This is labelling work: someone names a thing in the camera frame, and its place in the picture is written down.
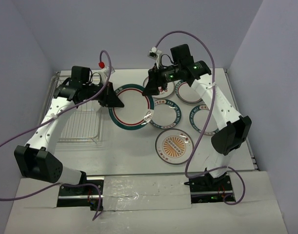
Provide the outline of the red character plate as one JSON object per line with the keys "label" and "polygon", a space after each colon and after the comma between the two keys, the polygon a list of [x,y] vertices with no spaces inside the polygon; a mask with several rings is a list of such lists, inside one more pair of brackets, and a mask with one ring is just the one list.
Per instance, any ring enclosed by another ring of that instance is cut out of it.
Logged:
{"label": "red character plate", "polygon": [[162,91],[159,88],[159,94],[158,95],[154,95],[153,97],[154,98],[157,98],[157,99],[167,98],[167,97],[171,96],[174,93],[174,91],[175,91],[175,83],[174,82],[170,82],[167,85],[167,90]]}

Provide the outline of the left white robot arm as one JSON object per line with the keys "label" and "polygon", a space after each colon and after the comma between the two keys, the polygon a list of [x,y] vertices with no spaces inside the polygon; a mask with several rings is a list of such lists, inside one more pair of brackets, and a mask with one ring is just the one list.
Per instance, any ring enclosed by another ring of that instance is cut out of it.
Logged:
{"label": "left white robot arm", "polygon": [[114,73],[105,67],[97,74],[100,82],[92,82],[90,68],[73,66],[71,76],[54,91],[51,105],[44,119],[24,146],[17,146],[14,156],[23,177],[49,183],[71,184],[77,194],[88,189],[87,175],[83,171],[70,169],[54,156],[56,144],[71,115],[83,103],[97,101],[102,107],[124,107],[107,79]]}

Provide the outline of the teal red rim plate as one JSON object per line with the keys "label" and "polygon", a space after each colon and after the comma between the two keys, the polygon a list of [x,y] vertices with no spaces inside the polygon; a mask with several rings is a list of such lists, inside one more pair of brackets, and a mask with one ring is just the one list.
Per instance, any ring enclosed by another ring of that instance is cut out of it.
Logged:
{"label": "teal red rim plate", "polygon": [[118,127],[134,131],[145,127],[154,114],[154,100],[143,96],[144,87],[138,84],[126,84],[115,90],[124,107],[109,108],[109,116]]}

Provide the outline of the teal ring lettered plate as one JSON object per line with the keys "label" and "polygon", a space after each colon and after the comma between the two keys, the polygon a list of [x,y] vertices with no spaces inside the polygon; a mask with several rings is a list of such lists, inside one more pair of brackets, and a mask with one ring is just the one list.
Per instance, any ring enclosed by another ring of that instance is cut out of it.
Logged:
{"label": "teal ring lettered plate", "polygon": [[177,126],[182,118],[180,107],[169,99],[154,101],[154,115],[150,124],[158,129],[170,129]]}

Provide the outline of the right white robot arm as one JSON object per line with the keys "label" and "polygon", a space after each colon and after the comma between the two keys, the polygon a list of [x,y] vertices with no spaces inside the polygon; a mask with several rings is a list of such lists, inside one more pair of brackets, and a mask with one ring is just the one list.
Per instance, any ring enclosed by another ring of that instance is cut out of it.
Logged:
{"label": "right white robot arm", "polygon": [[148,57],[155,60],[153,68],[148,71],[148,83],[143,95],[155,96],[167,88],[168,83],[183,80],[192,88],[209,108],[219,131],[211,138],[214,152],[210,154],[206,165],[205,187],[211,191],[221,186],[221,178],[234,150],[246,140],[252,121],[242,116],[229,102],[215,82],[215,70],[200,60],[194,61],[187,44],[171,48],[173,64],[162,66],[162,51],[152,47]]}

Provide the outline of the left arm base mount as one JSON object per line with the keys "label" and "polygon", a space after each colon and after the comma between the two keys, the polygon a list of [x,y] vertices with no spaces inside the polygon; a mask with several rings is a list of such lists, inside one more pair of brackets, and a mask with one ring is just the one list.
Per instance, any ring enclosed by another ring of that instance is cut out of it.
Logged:
{"label": "left arm base mount", "polygon": [[74,188],[62,185],[59,189],[57,207],[89,207],[96,211],[98,203],[98,190],[93,186]]}

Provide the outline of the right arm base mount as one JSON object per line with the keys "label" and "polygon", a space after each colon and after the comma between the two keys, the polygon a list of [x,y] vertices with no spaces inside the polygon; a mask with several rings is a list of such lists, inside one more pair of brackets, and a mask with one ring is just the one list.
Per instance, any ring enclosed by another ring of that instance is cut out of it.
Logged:
{"label": "right arm base mount", "polygon": [[227,173],[213,178],[209,173],[190,178],[184,185],[190,189],[191,203],[235,202],[233,187]]}

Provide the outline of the orange sunburst plate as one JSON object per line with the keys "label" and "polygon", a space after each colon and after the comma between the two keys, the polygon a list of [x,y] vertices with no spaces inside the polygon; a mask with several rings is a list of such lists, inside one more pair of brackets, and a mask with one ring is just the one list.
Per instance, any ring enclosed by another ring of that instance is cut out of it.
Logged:
{"label": "orange sunburst plate", "polygon": [[187,162],[193,148],[192,138],[185,131],[176,128],[164,130],[155,141],[157,155],[171,165]]}

